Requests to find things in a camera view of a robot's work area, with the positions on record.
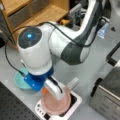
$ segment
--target cable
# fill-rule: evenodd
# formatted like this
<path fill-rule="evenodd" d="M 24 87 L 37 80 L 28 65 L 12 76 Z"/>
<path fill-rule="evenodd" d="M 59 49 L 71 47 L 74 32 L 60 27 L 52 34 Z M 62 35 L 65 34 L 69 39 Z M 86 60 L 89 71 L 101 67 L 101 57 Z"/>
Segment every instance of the cable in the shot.
<path fill-rule="evenodd" d="M 95 36 L 94 36 L 94 38 L 93 38 L 93 40 L 92 40 L 92 42 L 90 43 L 90 44 L 88 44 L 88 45 L 83 45 L 83 44 L 78 44 L 76 41 L 74 41 L 72 38 L 70 38 L 69 36 L 67 36 L 63 31 L 61 31 L 55 24 L 53 24 L 53 23 L 51 23 L 51 22 L 42 22 L 42 23 L 40 23 L 40 24 L 38 24 L 38 25 L 34 25 L 34 26 L 40 26 L 40 25 L 43 25 L 43 24 L 50 24 L 50 25 L 52 25 L 54 28 L 56 28 L 59 32 L 61 32 L 65 37 L 67 37 L 69 40 L 71 40 L 73 43 L 75 43 L 77 46 L 79 46 L 79 47 L 89 47 L 93 42 L 94 42 L 94 40 L 95 40 Z M 5 44 L 5 57 L 6 57 L 6 60 L 7 60 L 7 62 L 9 63 L 9 65 L 13 68 L 13 69 L 15 69 L 16 71 L 18 71 L 23 77 L 25 77 L 26 75 L 23 73 L 23 72 L 21 72 L 20 70 L 18 70 L 17 68 L 15 68 L 12 64 L 11 64 L 11 62 L 9 61 L 9 58 L 8 58 L 8 56 L 7 56 L 7 44 L 8 44 L 8 40 L 10 39 L 10 37 L 16 32 L 16 31 L 18 31 L 18 30 L 20 30 L 20 29 L 22 29 L 22 28 L 26 28 L 26 27 L 31 27 L 31 26 L 23 26 L 23 27 L 20 27 L 20 28 L 18 28 L 18 29 L 16 29 L 15 31 L 13 31 L 12 33 L 11 33 L 11 35 L 8 37 L 8 39 L 7 39 L 7 41 L 6 41 L 6 44 Z"/>
<path fill-rule="evenodd" d="M 20 29 L 25 28 L 25 27 L 30 27 L 30 26 L 24 26 L 24 27 L 20 27 L 20 28 L 16 29 L 14 32 L 11 33 L 11 35 L 7 36 L 8 38 L 7 38 L 6 44 L 5 44 L 5 57 L 6 57 L 6 60 L 7 60 L 8 64 L 9 64 L 14 70 L 18 71 L 23 77 L 25 77 L 26 75 L 25 75 L 22 71 L 20 71 L 20 70 L 18 70 L 17 68 L 15 68 L 15 67 L 11 64 L 11 62 L 9 61 L 9 58 L 8 58 L 8 56 L 7 56 L 7 45 L 8 45 L 8 41 L 9 41 L 10 37 L 11 37 L 17 30 L 20 30 Z"/>
<path fill-rule="evenodd" d="M 94 38 L 92 40 L 92 42 L 88 45 L 84 45 L 84 44 L 78 44 L 76 41 L 74 41 L 72 38 L 70 38 L 68 35 L 66 35 L 62 30 L 60 30 L 55 24 L 51 23 L 51 22 L 43 22 L 43 23 L 40 23 L 39 25 L 43 25 L 43 24 L 50 24 L 52 25 L 53 27 L 55 27 L 59 32 L 61 32 L 65 37 L 67 37 L 70 41 L 72 41 L 73 43 L 75 43 L 77 46 L 79 47 L 89 47 L 91 46 L 91 44 L 94 42 Z"/>

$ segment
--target pink object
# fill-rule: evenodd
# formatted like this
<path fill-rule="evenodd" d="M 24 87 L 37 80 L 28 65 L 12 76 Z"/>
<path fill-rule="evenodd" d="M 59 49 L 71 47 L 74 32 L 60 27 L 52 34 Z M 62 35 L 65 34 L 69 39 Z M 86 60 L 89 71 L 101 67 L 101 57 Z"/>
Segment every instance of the pink object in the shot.
<path fill-rule="evenodd" d="M 70 90 L 65 88 L 65 97 L 58 101 L 50 93 L 42 97 L 41 103 L 43 109 L 51 115 L 60 115 L 65 113 L 71 103 Z"/>

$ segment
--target white table surface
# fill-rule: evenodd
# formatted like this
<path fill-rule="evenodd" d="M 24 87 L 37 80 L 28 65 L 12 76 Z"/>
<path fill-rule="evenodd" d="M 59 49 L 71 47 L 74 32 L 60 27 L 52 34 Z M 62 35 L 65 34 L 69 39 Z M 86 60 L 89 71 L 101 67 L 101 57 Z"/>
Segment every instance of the white table surface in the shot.
<path fill-rule="evenodd" d="M 79 85 L 74 91 L 82 97 L 83 102 L 70 117 L 70 120 L 106 120 L 89 106 L 90 93 L 97 78 L 104 78 L 112 69 L 112 66 L 106 63 L 105 59 L 115 44 L 112 40 L 96 37 L 87 60 L 76 66 L 69 66 L 55 56 L 52 57 L 55 69 L 54 76 L 59 81 L 67 84 L 73 78 L 79 78 Z M 7 51 L 11 63 L 15 67 L 21 68 L 19 53 L 9 47 Z M 14 83 L 15 74 L 16 71 L 6 61 L 3 47 L 0 49 L 0 81 L 35 113 L 34 108 L 41 98 L 41 92 L 19 89 Z"/>

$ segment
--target white robotic arm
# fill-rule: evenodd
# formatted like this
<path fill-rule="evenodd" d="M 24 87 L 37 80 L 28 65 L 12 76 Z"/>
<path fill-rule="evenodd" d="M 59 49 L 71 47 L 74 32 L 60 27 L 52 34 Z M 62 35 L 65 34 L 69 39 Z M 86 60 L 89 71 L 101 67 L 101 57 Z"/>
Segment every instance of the white robotic arm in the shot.
<path fill-rule="evenodd" d="M 89 54 L 91 42 L 96 36 L 98 20 L 105 1 L 89 0 L 88 10 L 81 29 L 77 32 L 51 22 L 51 24 L 46 23 L 39 27 L 29 27 L 20 34 L 18 49 L 29 71 L 25 81 L 34 90 L 40 90 L 45 82 L 48 84 L 54 72 L 50 51 L 69 65 L 77 65 L 85 61 Z M 63 35 L 54 25 L 69 37 Z M 53 84 L 51 83 L 51 88 L 49 86 L 49 91 L 57 99 L 61 99 L 64 96 L 64 91 L 55 81 L 52 81 Z"/>

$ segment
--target black base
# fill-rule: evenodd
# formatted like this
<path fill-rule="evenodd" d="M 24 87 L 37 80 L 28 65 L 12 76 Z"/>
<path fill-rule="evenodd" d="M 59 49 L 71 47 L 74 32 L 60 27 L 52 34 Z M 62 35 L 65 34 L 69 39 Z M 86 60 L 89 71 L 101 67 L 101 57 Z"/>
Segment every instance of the black base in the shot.
<path fill-rule="evenodd" d="M 0 82 L 0 120 L 39 120 Z"/>

